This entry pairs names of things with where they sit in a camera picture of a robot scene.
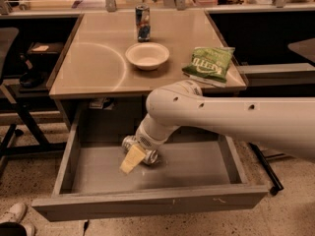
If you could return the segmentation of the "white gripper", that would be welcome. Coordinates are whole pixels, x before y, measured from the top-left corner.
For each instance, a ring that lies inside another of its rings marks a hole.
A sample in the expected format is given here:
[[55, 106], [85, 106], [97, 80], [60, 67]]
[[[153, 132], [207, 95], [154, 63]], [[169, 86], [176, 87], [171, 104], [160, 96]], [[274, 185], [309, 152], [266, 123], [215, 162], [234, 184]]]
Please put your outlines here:
[[120, 165], [120, 170], [129, 174], [146, 157], [146, 151], [158, 149], [165, 141], [165, 130], [156, 126], [141, 125], [136, 131], [136, 140], [140, 145], [134, 144], [128, 149]]

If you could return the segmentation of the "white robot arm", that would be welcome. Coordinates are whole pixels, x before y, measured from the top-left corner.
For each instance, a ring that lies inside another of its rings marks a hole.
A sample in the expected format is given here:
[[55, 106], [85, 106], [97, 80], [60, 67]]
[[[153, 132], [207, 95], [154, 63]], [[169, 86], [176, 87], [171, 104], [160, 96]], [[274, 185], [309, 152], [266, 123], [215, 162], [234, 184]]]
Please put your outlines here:
[[315, 99], [312, 97], [205, 97], [185, 80], [154, 89], [147, 115], [127, 146], [120, 170], [130, 173], [178, 128], [197, 127], [279, 150], [304, 160], [315, 159]]

